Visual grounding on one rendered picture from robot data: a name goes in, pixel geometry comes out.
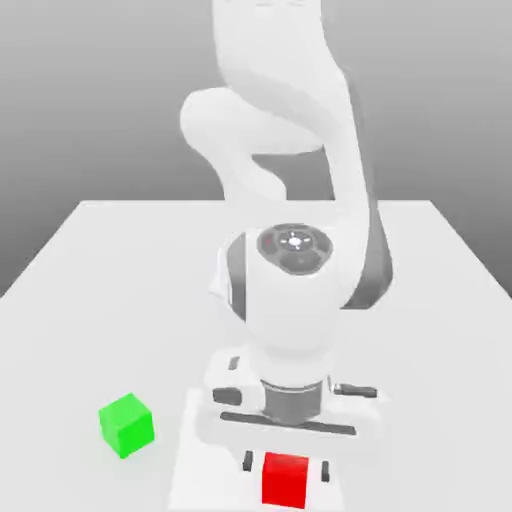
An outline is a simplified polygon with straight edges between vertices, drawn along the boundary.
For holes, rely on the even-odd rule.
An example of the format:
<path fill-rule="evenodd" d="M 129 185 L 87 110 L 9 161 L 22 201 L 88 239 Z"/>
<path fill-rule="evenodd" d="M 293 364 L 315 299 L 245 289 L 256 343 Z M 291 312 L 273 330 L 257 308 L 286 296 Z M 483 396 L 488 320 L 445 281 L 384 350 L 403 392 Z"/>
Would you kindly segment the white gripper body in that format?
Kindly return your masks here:
<path fill-rule="evenodd" d="M 246 451 L 372 460 L 381 451 L 379 401 L 335 401 L 309 424 L 297 427 L 227 406 L 201 404 L 196 426 L 201 441 L 226 449 L 237 460 Z"/>

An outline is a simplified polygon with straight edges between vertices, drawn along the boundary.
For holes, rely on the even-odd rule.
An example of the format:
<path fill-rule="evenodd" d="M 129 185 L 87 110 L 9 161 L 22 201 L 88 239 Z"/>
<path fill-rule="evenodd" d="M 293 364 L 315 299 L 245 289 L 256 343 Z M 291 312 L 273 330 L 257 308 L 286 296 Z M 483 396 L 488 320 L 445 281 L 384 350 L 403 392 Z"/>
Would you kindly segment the small red cube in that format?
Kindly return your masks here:
<path fill-rule="evenodd" d="M 309 459 L 266 452 L 262 468 L 261 502 L 304 509 Z"/>

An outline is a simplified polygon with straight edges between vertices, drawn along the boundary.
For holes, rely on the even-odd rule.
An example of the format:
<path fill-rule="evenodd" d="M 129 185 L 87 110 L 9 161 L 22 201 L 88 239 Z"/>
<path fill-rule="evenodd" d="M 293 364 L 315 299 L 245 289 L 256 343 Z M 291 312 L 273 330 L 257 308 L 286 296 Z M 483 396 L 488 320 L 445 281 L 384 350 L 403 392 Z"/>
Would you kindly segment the small green cube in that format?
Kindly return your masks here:
<path fill-rule="evenodd" d="M 133 393 L 98 411 L 104 441 L 120 459 L 125 459 L 155 439 L 152 412 Z"/>

